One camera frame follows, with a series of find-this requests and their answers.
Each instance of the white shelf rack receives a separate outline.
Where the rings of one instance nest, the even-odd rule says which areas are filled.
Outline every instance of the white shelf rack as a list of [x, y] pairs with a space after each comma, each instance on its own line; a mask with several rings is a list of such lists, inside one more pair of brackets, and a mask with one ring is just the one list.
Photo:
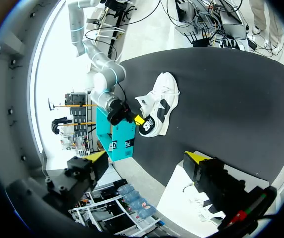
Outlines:
[[[103, 189], [97, 189], [94, 190], [93, 192], [100, 191]], [[129, 219], [133, 222], [134, 225], [125, 228], [122, 231], [119, 231], [117, 233], [114, 233], [115, 235], [126, 235], [129, 237], [141, 237], [145, 235], [146, 233], [154, 230], [156, 228], [156, 223], [160, 221], [160, 219], [154, 219], [153, 217], [148, 217], [146, 219], [141, 219], [138, 217], [138, 214], [136, 212], [129, 214], [125, 208], [121, 205], [119, 202], [120, 199], [122, 199], [122, 196], [118, 195], [113, 198], [101, 201], [101, 202], [94, 202], [93, 196], [91, 194], [92, 192], [86, 192], [86, 194], [91, 198], [90, 200], [90, 205], [84, 206], [84, 207], [77, 207], [74, 209], [71, 209], [70, 212], [76, 212], [79, 216], [79, 220], [83, 226], [86, 226], [85, 219], [83, 218], [84, 214], [81, 214], [80, 211], [85, 211], [86, 216], [88, 216], [99, 231], [103, 231], [99, 223], [95, 220], [92, 210], [94, 207], [101, 206], [101, 205], [107, 205], [107, 203], [110, 202], [116, 202], [116, 204], [119, 206], [119, 208], [122, 210], [121, 214], [115, 215], [113, 217], [107, 218], [102, 220], [103, 222], [111, 220], [111, 219], [116, 219], [117, 217], [120, 217], [122, 215], [127, 215]]]

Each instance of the metal shelf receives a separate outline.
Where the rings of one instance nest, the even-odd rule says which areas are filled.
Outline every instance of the metal shelf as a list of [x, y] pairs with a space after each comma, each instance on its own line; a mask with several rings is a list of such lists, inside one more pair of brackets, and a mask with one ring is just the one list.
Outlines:
[[129, 233], [128, 236], [130, 237], [139, 237], [139, 236], [143, 236], [145, 235], [149, 229], [151, 228], [155, 228], [155, 224], [158, 223], [160, 221], [160, 219], [154, 219], [153, 217], [148, 217], [146, 218], [145, 220], [142, 220], [141, 218], [136, 218], [137, 217], [137, 213], [132, 213], [132, 214], [129, 214], [125, 208], [121, 205], [121, 203], [119, 202], [119, 199], [122, 198], [122, 196], [115, 196], [113, 198], [110, 198], [110, 199], [107, 199], [105, 201], [101, 201], [101, 202], [94, 202], [93, 198], [92, 198], [92, 195], [91, 195], [91, 192], [87, 192], [86, 194], [89, 193], [89, 197], [92, 199], [92, 204], [88, 205], [88, 206], [84, 206], [84, 207], [78, 207], [78, 208], [74, 208], [72, 209], [72, 211], [75, 211], [77, 212], [77, 214], [79, 215], [79, 219], [81, 221], [81, 223], [86, 226], [85, 224], [85, 221], [82, 217], [82, 215], [80, 214], [80, 210], [86, 210], [86, 212], [88, 213], [88, 216], [92, 222], [92, 224], [94, 224], [97, 229], [99, 231], [103, 231], [103, 229], [101, 228], [101, 226], [99, 225], [99, 223], [95, 220], [92, 212], [91, 212], [91, 208], [93, 207], [97, 207], [97, 206], [100, 206], [100, 205], [106, 205], [107, 203], [110, 203], [110, 202], [116, 202], [116, 204], [119, 206], [119, 208], [122, 210], [122, 213], [121, 214], [118, 214], [118, 215], [115, 215], [113, 217], [110, 217], [110, 218], [107, 218], [107, 219], [104, 219], [102, 220], [103, 222], [105, 221], [109, 221], [111, 219], [116, 219], [117, 217], [120, 217], [120, 216], [123, 216], [123, 215], [126, 215], [128, 216], [128, 218], [133, 222], [133, 226], [130, 226], [122, 231], [119, 231], [117, 233], [115, 233], [114, 235], [127, 235]]

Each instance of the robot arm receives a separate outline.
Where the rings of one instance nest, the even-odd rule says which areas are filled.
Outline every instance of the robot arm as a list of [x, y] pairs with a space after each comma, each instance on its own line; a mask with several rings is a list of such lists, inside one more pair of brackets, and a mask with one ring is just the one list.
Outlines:
[[100, 71], [94, 76], [94, 89], [91, 92], [91, 99], [108, 113], [109, 122], [112, 125], [117, 125], [123, 118], [132, 121], [128, 117], [128, 113], [130, 113], [128, 105], [111, 93], [111, 88], [125, 79], [125, 69], [110, 60], [91, 42], [91, 40], [83, 39], [83, 9], [86, 7], [95, 7], [99, 3], [100, 0], [67, 1], [71, 40], [77, 48], [77, 56], [87, 53], [92, 63]]

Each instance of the white wall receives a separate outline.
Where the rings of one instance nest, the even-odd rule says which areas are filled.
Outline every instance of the white wall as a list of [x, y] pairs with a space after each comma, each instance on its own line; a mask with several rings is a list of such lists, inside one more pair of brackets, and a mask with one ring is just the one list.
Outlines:
[[70, 91], [84, 92], [93, 87], [92, 74], [87, 74], [87, 55], [76, 57], [71, 43], [67, 8], [55, 19], [42, 48], [36, 75], [35, 102], [40, 136], [47, 156], [47, 169], [66, 167], [66, 161], [75, 155], [62, 151], [60, 136], [51, 131], [54, 119], [68, 116], [68, 108], [50, 111], [48, 99], [54, 105], [64, 104], [64, 95]]

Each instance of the black logo on sneaker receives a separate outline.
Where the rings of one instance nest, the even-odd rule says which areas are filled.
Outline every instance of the black logo on sneaker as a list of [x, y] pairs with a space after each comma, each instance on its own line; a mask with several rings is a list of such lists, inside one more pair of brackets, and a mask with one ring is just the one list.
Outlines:
[[145, 122], [139, 126], [139, 132], [142, 135], [147, 135], [149, 134], [151, 131], [153, 131], [154, 127], [155, 127], [155, 121], [153, 119], [153, 117], [147, 116], [145, 119]]
[[167, 101], [165, 99], [161, 100], [160, 106], [162, 106], [163, 108], [161, 108], [161, 107], [158, 108], [157, 117], [160, 119], [160, 121], [162, 123], [164, 123], [165, 115], [168, 113], [168, 111], [170, 110], [171, 106], [167, 103]]

